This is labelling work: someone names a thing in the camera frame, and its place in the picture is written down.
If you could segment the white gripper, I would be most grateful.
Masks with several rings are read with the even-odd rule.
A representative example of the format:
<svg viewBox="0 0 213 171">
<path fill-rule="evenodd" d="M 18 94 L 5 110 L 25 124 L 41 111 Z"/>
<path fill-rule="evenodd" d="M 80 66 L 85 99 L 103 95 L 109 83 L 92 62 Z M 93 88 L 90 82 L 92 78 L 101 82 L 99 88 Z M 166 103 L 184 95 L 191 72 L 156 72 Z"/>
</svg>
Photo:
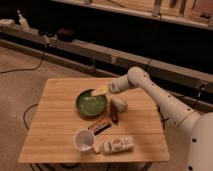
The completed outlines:
<svg viewBox="0 0 213 171">
<path fill-rule="evenodd" d="M 99 87 L 91 92 L 92 96 L 105 95 L 108 92 L 112 94 L 118 94 L 124 92 L 130 88 L 129 81 L 126 75 L 115 78 L 110 81 L 107 86 Z"/>
</svg>

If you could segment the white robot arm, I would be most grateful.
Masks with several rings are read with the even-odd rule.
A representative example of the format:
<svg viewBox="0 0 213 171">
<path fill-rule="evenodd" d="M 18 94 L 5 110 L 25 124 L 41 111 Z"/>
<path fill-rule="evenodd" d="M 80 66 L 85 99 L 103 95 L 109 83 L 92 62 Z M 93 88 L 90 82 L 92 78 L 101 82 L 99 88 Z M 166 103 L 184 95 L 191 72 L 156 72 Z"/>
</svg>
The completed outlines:
<svg viewBox="0 0 213 171">
<path fill-rule="evenodd" d="M 188 136 L 186 171 L 213 171 L 213 112 L 201 114 L 189 107 L 155 84 L 140 67 L 131 67 L 126 75 L 96 88 L 91 95 L 119 94 L 134 88 L 143 89 L 160 111 Z"/>
</svg>

